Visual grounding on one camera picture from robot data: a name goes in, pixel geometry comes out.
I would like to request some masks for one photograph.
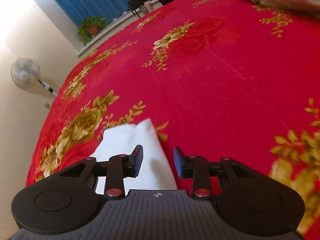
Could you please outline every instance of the red bedspread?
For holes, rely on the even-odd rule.
[[[27,185],[92,154],[105,129],[151,118],[172,168],[178,145],[210,161],[230,156],[297,190],[306,203],[299,232],[316,239],[319,80],[316,21],[247,0],[177,0],[71,71]]]

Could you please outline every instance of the bed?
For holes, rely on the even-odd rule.
[[[249,0],[176,0],[74,67],[40,132],[27,186],[91,155],[104,130],[150,118],[173,170],[175,146],[234,158],[298,191],[306,204],[298,231],[316,239],[319,78],[317,20]]]

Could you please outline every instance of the terracotta pot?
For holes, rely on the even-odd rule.
[[[92,26],[91,28],[87,29],[87,32],[94,36],[97,35],[100,31],[96,26]]]

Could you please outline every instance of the silver screw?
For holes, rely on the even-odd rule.
[[[109,197],[118,197],[122,194],[122,190],[120,190],[118,188],[111,188],[106,191],[106,194]]]
[[[200,188],[195,190],[195,195],[198,197],[207,197],[211,194],[210,190],[207,190],[205,188]]]

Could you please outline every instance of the potted plant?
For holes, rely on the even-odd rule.
[[[78,27],[78,34],[84,40],[86,44],[89,42],[93,36],[97,35],[101,29],[106,27],[108,22],[105,22],[104,18],[93,18],[90,16],[88,19],[85,19],[82,24]]]

